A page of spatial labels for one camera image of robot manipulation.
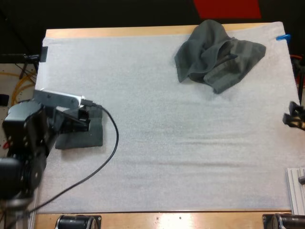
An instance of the crumpled cloth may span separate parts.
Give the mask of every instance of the crumpled cloth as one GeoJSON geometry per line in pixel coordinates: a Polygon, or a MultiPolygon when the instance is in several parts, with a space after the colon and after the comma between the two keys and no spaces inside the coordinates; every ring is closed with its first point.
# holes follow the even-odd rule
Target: crumpled cloth
{"type": "Polygon", "coordinates": [[[240,82],[265,52],[264,45],[230,38],[222,24],[205,20],[175,56],[178,80],[189,77],[219,94],[240,82]]]}

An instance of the blue clip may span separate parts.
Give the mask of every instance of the blue clip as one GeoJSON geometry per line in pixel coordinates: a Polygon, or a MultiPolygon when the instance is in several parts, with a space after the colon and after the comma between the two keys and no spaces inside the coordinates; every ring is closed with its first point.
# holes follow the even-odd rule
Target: blue clip
{"type": "Polygon", "coordinates": [[[282,36],[278,36],[276,38],[277,41],[281,41],[281,40],[286,40],[287,44],[289,44],[290,40],[291,40],[291,35],[290,34],[286,34],[286,35],[282,35],[282,36]]]}

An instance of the wooden board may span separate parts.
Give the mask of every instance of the wooden board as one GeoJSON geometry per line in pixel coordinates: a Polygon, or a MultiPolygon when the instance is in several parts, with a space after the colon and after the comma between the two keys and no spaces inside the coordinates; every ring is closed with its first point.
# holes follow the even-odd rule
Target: wooden board
{"type": "MultiPolygon", "coordinates": [[[[104,213],[103,229],[263,229],[274,212],[104,213]]],[[[60,214],[40,214],[35,229],[54,229],[60,214]]]]}
{"type": "MultiPolygon", "coordinates": [[[[266,23],[225,24],[227,31],[249,29],[266,23]]],[[[111,36],[150,36],[168,34],[189,34],[196,25],[90,28],[47,30],[47,38],[86,38],[111,36]]],[[[213,212],[172,213],[101,213],[103,229],[262,229],[262,215],[290,213],[288,210],[232,210],[213,212]]],[[[53,229],[60,214],[38,214],[36,229],[53,229]]]]}
{"type": "MultiPolygon", "coordinates": [[[[224,24],[227,31],[249,29],[266,23],[224,24]]],[[[56,29],[47,30],[47,38],[85,38],[116,36],[151,36],[168,34],[190,34],[197,25],[122,27],[122,28],[89,28],[89,29],[56,29]]]]}

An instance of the white surface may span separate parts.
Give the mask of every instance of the white surface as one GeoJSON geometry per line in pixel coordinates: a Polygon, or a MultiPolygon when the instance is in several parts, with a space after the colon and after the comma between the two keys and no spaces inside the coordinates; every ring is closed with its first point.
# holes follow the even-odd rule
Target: white surface
{"type": "MultiPolygon", "coordinates": [[[[41,212],[290,208],[285,168],[305,162],[305,132],[282,122],[297,92],[282,23],[231,31],[266,56],[237,85],[214,94],[178,83],[173,57],[187,35],[45,39],[37,88],[84,95],[113,115],[120,143],[96,176],[41,212]]],[[[40,202],[95,170],[115,142],[52,150],[40,202]]]]}
{"type": "MultiPolygon", "coordinates": [[[[35,69],[33,68],[32,64],[29,64],[27,70],[34,71],[35,69]]],[[[18,68],[13,63],[9,63],[9,64],[0,63],[0,72],[20,74],[21,69],[18,68]]],[[[0,106],[0,124],[1,124],[0,125],[0,156],[5,156],[7,154],[7,150],[2,149],[3,144],[6,142],[6,138],[2,129],[2,122],[8,113],[11,102],[11,95],[14,91],[14,88],[18,80],[19,78],[15,76],[0,75],[0,94],[8,94],[10,96],[9,106],[8,107],[0,106]]],[[[34,87],[25,89],[23,92],[19,94],[19,96],[17,97],[17,101],[30,99],[33,95],[33,90],[34,87]]]]}

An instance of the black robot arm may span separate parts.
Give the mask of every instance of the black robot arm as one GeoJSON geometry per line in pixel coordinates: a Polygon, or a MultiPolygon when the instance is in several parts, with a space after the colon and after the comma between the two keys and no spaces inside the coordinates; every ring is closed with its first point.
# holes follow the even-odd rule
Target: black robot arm
{"type": "MultiPolygon", "coordinates": [[[[9,110],[2,124],[9,151],[7,157],[0,158],[0,209],[22,210],[31,203],[34,191],[41,182],[46,158],[58,136],[65,135],[66,139],[69,133],[81,136],[94,129],[91,127],[89,108],[80,107],[80,103],[70,97],[74,101],[73,109],[60,111],[54,99],[59,99],[58,104],[62,105],[62,98],[69,97],[36,92],[36,97],[9,110]]],[[[101,146],[102,138],[97,137],[101,146]]]]}

